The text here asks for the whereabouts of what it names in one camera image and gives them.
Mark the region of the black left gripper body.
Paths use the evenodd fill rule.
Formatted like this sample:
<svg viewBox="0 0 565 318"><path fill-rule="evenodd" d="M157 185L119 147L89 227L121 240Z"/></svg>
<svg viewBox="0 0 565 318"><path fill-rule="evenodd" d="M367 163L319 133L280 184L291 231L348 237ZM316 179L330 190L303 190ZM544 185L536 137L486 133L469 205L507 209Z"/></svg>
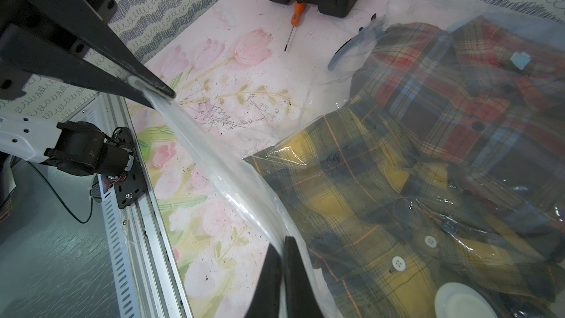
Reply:
<svg viewBox="0 0 565 318"><path fill-rule="evenodd" d="M116 0L1 0L1 99L25 96L32 75L114 93L117 79L84 57L116 53L116 11Z"/></svg>

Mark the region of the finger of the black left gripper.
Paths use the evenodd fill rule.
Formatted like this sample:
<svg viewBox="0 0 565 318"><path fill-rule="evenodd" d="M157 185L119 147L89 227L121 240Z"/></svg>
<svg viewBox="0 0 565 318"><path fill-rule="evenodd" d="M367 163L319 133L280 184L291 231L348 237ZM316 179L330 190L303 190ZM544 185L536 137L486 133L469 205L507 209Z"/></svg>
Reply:
<svg viewBox="0 0 565 318"><path fill-rule="evenodd" d="M283 279L282 259L270 244L245 318L277 318L280 312L280 289Z"/></svg>
<svg viewBox="0 0 565 318"><path fill-rule="evenodd" d="M152 106L139 90L122 79L13 24L1 34L1 63L23 72Z"/></svg>

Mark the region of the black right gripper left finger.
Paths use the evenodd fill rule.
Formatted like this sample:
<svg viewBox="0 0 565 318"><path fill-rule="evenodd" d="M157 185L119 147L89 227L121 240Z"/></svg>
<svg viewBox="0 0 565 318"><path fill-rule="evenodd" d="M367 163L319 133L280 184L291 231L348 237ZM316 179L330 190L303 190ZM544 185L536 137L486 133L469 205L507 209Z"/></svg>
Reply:
<svg viewBox="0 0 565 318"><path fill-rule="evenodd" d="M137 89L136 85L140 83L163 97L176 97L168 85L137 60L85 0L27 1L47 19L128 72L129 76L124 80L128 85Z"/></svg>

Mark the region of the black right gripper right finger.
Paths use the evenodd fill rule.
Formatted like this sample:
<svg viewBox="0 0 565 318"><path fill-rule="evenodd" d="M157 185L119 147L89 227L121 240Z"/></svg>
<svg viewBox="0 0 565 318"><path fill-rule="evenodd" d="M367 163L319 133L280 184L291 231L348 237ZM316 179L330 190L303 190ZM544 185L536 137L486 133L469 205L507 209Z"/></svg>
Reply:
<svg viewBox="0 0 565 318"><path fill-rule="evenodd" d="M294 237L285 237L282 257L282 272L285 282L285 307L290 318L323 318L297 241Z"/></svg>

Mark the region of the yellow plaid shirt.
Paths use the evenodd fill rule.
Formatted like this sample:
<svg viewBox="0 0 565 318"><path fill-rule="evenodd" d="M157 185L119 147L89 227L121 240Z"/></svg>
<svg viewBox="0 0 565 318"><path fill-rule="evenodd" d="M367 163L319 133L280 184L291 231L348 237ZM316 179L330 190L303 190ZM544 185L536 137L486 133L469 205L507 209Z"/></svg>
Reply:
<svg viewBox="0 0 565 318"><path fill-rule="evenodd" d="M345 317L433 317L466 284L502 317L550 317L564 270L420 156L365 93L248 157Z"/></svg>

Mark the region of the clear plastic vacuum bag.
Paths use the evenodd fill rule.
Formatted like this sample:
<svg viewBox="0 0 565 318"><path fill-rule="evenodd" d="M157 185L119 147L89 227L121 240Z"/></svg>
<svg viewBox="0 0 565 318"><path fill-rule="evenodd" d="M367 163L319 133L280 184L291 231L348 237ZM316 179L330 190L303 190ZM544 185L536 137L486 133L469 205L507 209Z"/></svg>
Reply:
<svg viewBox="0 0 565 318"><path fill-rule="evenodd" d="M337 34L219 5L149 63L212 158L129 113L194 317L243 317L297 237L335 317L564 315L564 22L389 0Z"/></svg>

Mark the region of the red plaid shirt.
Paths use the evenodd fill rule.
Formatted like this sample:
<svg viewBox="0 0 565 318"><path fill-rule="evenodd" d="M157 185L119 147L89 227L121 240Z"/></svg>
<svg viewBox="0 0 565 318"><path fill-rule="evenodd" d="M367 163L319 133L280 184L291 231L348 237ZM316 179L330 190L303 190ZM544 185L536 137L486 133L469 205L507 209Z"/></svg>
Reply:
<svg viewBox="0 0 565 318"><path fill-rule="evenodd" d="M564 206L564 52L479 16L390 26L353 75L420 154L501 207Z"/></svg>

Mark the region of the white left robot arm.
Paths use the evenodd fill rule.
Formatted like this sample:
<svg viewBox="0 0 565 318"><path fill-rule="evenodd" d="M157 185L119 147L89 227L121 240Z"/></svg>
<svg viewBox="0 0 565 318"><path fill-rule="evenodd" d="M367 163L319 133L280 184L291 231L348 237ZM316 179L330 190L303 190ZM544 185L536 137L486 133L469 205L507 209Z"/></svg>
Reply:
<svg viewBox="0 0 565 318"><path fill-rule="evenodd" d="M85 224L107 242L100 264L76 257L67 238L54 240L28 269L22 259L2 263L4 288L36 290L2 306L8 317L191 316L125 115L127 98L142 101L129 80L157 79L110 31L115 12L115 0L1 0L3 100L22 98L32 75L99 93L84 116L62 122L1 113L1 153L30 167L16 184L24 200L17 218L33 229L47 218L46 171L97 176L101 200L88 201Z"/></svg>

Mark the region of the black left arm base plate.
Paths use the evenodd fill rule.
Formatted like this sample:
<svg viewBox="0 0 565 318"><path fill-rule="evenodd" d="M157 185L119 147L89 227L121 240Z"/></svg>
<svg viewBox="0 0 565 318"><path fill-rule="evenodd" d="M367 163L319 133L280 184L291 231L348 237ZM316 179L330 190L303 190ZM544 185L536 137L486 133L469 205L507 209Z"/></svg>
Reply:
<svg viewBox="0 0 565 318"><path fill-rule="evenodd" d="M141 154L137 150L137 141L131 129L118 127L113 132L118 146L129 154L125 171L112 184L116 202L120 209L138 202L147 193L147 178L142 166Z"/></svg>

